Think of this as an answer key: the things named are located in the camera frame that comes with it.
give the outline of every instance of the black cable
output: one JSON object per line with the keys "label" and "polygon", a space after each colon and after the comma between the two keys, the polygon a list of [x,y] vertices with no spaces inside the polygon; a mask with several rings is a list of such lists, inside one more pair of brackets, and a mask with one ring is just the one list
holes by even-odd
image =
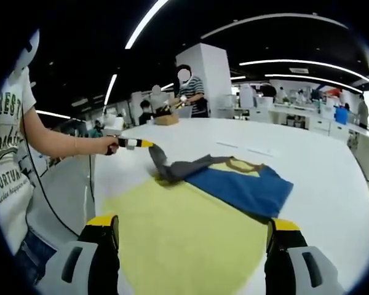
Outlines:
{"label": "black cable", "polygon": [[90,182],[90,193],[92,194],[92,199],[94,203],[94,193],[93,193],[93,184],[92,184],[92,156],[89,155],[89,182]]}
{"label": "black cable", "polygon": [[61,219],[60,219],[60,217],[56,214],[56,212],[55,212],[55,210],[53,209],[53,207],[51,206],[51,204],[50,204],[50,202],[49,202],[49,200],[48,200],[48,197],[47,197],[47,195],[46,195],[46,193],[45,193],[45,190],[44,190],[44,187],[42,186],[42,183],[41,183],[41,179],[39,179],[39,175],[38,175],[38,171],[37,171],[37,169],[36,169],[36,166],[35,166],[35,164],[34,164],[34,160],[33,160],[33,157],[31,156],[31,152],[30,152],[30,147],[29,147],[29,142],[28,142],[28,140],[27,140],[27,135],[26,135],[26,127],[25,127],[25,120],[24,120],[24,118],[25,118],[25,113],[23,112],[23,106],[22,106],[22,121],[23,121],[23,135],[24,135],[24,137],[25,137],[25,141],[26,141],[26,148],[27,148],[27,150],[28,150],[28,153],[29,153],[29,158],[30,158],[30,162],[31,162],[31,164],[32,164],[32,166],[33,166],[33,169],[34,169],[34,173],[36,174],[36,176],[37,176],[37,179],[38,179],[38,183],[39,183],[39,185],[40,185],[40,187],[41,187],[41,191],[42,191],[42,194],[44,195],[44,198],[45,198],[45,200],[47,201],[47,203],[48,203],[48,206],[49,206],[49,208],[51,209],[51,211],[52,211],[52,213],[55,215],[55,217],[57,218],[57,220],[59,220],[59,222],[66,228],[66,229],[68,229],[70,232],[72,232],[77,238],[79,237],[79,235],[77,234],[77,233],[75,233],[75,231],[73,231],[72,229],[70,229]]}

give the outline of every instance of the person in striped shirt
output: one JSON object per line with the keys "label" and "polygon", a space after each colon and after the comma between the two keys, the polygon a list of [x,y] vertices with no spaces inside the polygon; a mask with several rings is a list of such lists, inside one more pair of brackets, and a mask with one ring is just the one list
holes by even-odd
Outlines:
{"label": "person in striped shirt", "polygon": [[180,88],[177,98],[171,102],[171,105],[184,101],[187,105],[192,106],[192,118],[208,118],[208,101],[204,97],[202,80],[192,74],[188,65],[180,65],[177,70]]}

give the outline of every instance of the white pillar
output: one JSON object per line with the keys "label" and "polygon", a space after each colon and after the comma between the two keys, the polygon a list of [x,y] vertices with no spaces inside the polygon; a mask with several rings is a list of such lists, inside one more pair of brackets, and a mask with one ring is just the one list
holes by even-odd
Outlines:
{"label": "white pillar", "polygon": [[142,109],[141,109],[141,101],[142,101],[142,92],[134,92],[131,94],[131,115],[134,118],[135,125],[138,126],[140,124],[140,121],[138,120],[140,115],[142,115]]}
{"label": "white pillar", "polygon": [[218,117],[221,101],[231,94],[227,51],[200,43],[177,55],[177,65],[182,64],[189,65],[192,73],[201,78],[211,117]]}

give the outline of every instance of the hand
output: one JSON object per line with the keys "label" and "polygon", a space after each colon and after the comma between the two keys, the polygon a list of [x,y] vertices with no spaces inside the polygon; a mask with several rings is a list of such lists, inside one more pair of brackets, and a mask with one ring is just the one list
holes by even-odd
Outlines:
{"label": "hand", "polygon": [[117,149],[119,149],[116,137],[104,136],[96,140],[98,141],[98,154],[100,155],[115,154]]}

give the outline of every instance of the black ceiling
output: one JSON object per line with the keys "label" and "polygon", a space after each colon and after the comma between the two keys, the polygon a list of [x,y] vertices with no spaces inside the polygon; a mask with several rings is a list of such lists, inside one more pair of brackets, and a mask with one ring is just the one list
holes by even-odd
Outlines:
{"label": "black ceiling", "polygon": [[[113,74],[117,74],[117,79],[110,102],[128,99],[132,92],[151,90],[156,84],[169,84],[176,77],[178,53],[201,42],[202,35],[234,20],[285,12],[316,13],[349,25],[345,14],[331,1],[255,4],[249,0],[170,0],[133,47],[125,50],[134,28],[155,1],[79,1],[56,10],[40,29],[40,47],[30,66],[31,80],[37,83],[33,88],[36,107],[79,117],[81,108],[87,105],[74,108],[71,103],[83,97],[105,95]],[[359,35],[320,20],[257,20],[216,33],[202,42],[226,49],[231,70],[254,80],[264,79],[264,74],[289,74],[289,67],[308,68],[310,76],[345,84],[358,78],[320,66],[239,66],[240,62],[304,59],[369,74]]]}

